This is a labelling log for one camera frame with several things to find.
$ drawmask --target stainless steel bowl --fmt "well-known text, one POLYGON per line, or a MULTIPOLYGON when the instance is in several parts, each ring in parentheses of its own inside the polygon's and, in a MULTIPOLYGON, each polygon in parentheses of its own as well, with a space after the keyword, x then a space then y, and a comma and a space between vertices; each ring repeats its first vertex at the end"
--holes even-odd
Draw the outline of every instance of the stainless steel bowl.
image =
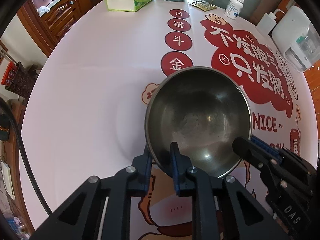
POLYGON ((239 86, 220 71, 189 67, 168 76, 153 93, 145 118, 148 149, 170 174, 170 143, 192 165, 222 177, 241 161, 232 150, 238 136, 251 138, 251 111, 239 86))

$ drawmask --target bowl rim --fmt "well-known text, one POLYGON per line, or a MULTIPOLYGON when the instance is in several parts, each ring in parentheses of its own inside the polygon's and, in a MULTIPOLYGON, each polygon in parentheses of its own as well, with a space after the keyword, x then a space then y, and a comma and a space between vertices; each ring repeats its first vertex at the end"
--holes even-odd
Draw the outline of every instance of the bowl rim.
MULTIPOLYGON (((171 176, 170 175, 170 172, 169 171, 166 171, 166 169, 161 165, 161 163, 159 162, 156 154, 154 153, 152 147, 151 147, 151 141, 150 141, 150 138, 149 138, 149 129, 148 129, 148 124, 149 124, 149 116, 150 116, 150 111, 151 111, 151 107, 152 107, 152 104, 153 104, 153 101, 155 100, 158 92, 161 90, 161 88, 167 84, 167 82, 169 80, 171 80, 172 78, 174 78, 175 76, 177 75, 180 75, 181 73, 184 73, 184 72, 187 72, 187 71, 193 71, 193 70, 206 70, 206 71, 212 71, 212 72, 215 72, 215 73, 218 73, 220 75, 222 75, 223 77, 229 79, 233 85, 238 89, 238 91, 241 93, 241 95, 243 96, 244 98, 244 101, 247 105, 247 108, 248 108, 248 111, 249 111, 249 117, 250 117, 250 128, 249 128, 249 135, 248 135, 248 140, 251 139, 251 135, 252 135, 252 112, 251 112, 251 109, 250 109, 250 105, 249 105, 249 102, 248 102, 248 99, 245 95, 245 93, 242 91, 242 89, 240 88, 240 86, 232 79, 230 78, 228 75, 226 75, 225 73, 223 73, 222 71, 219 71, 217 69, 214 69, 214 68, 211 68, 211 67, 204 67, 204 66, 193 66, 193 67, 186 67, 186 68, 183 68, 181 70, 178 70, 172 74, 170 74, 169 76, 167 76, 161 83, 160 85, 158 85, 158 87, 156 88, 156 90, 153 92, 152 96, 151 96, 151 99, 148 103, 148 106, 147 106, 147 110, 146 110, 146 115, 145 115, 145 120, 144 120, 144 132, 145 132, 145 137, 146 137, 146 143, 147 143, 147 147, 148 147, 148 150, 149 152, 151 153, 152 155, 152 158, 154 159, 154 161, 156 162, 156 164, 159 166, 159 168, 164 171, 167 175, 171 176)), ((232 172, 238 165, 239 163, 242 161, 243 159, 239 157, 239 160, 228 170, 226 171, 225 173, 221 174, 218 176, 218 178, 221 178, 221 177, 224 177, 226 175, 228 175, 230 172, 232 172)))

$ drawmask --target black cable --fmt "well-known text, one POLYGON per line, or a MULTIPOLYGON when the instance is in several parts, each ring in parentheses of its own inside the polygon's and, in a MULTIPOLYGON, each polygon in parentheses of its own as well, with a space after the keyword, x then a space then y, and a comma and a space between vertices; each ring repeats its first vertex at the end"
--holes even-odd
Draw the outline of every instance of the black cable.
POLYGON ((29 179, 31 181, 31 184, 33 186, 34 191, 36 192, 36 195, 38 197, 38 199, 40 200, 40 203, 42 204, 44 210, 47 212, 48 215, 52 214, 51 209, 49 208, 47 202, 45 201, 39 186, 36 182, 35 176, 32 173, 28 158, 27 158, 27 154, 26 154, 26 150, 24 148, 23 145, 23 141, 22 141, 22 137, 21 137, 21 133, 19 131, 19 127, 17 124, 16 119, 13 116, 13 113, 10 109, 10 107, 7 105, 7 103, 0 97, 0 107, 2 108, 2 110, 4 111, 4 113, 7 115, 8 119, 10 120, 11 126, 13 127, 13 130, 17 136, 17 143, 19 146, 19 150, 20 150, 20 154, 21 154, 21 158, 23 160, 23 164, 26 168, 27 174, 29 176, 29 179))

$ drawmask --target white appliance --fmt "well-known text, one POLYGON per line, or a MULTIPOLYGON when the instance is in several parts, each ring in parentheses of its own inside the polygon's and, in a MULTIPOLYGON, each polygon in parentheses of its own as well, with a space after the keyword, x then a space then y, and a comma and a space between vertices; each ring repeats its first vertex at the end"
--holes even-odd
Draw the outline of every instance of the white appliance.
POLYGON ((13 187, 12 187, 10 167, 4 161, 2 161, 1 169, 2 169, 2 176, 3 176, 5 190, 7 191, 7 193, 10 195, 12 199, 16 199, 16 197, 14 196, 13 187))
POLYGON ((288 10, 271 36, 281 54, 300 72, 311 68, 320 59, 319 34, 297 6, 288 10))

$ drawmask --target snack package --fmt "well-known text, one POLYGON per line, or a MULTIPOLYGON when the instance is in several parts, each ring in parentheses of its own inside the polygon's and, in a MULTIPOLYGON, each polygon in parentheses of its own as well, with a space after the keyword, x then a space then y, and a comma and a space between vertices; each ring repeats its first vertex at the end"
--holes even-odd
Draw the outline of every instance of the snack package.
POLYGON ((198 8, 200 8, 201 10, 203 10, 205 12, 217 8, 215 5, 212 5, 211 3, 208 3, 208 2, 203 1, 203 0, 196 0, 196 1, 190 2, 189 4, 193 5, 195 7, 198 7, 198 8))

